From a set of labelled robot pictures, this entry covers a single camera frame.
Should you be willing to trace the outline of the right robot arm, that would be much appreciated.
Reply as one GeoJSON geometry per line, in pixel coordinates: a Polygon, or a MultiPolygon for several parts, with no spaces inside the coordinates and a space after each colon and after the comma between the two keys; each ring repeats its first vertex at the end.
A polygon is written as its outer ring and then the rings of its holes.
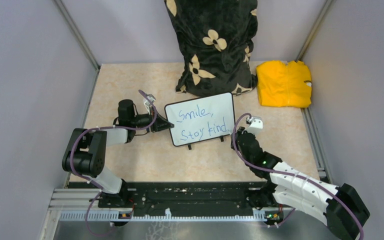
{"type": "Polygon", "coordinates": [[[233,133],[231,147],[256,176],[266,179],[261,199],[297,209],[325,225],[340,240],[362,240],[370,212],[357,190],[310,177],[264,151],[256,136],[243,127],[233,133]]]}

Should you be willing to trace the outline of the small whiteboard black frame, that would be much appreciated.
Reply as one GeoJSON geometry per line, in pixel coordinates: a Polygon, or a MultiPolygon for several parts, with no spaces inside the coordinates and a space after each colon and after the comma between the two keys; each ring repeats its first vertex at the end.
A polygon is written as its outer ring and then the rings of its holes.
{"type": "Polygon", "coordinates": [[[170,103],[164,112],[174,125],[169,132],[175,147],[228,136],[236,122],[230,92],[170,103]]]}

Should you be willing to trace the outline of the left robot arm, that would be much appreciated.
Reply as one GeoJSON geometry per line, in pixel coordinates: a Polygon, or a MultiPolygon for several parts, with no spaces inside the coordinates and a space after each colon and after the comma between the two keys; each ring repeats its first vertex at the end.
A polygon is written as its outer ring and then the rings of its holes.
{"type": "Polygon", "coordinates": [[[151,101],[145,101],[147,113],[140,114],[131,99],[118,103],[118,116],[111,127],[95,129],[76,128],[68,142],[62,168],[86,179],[101,190],[100,198],[105,206],[115,204],[124,207],[129,203],[127,183],[105,166],[106,148],[130,143],[138,131],[160,132],[174,127],[161,116],[151,101]]]}

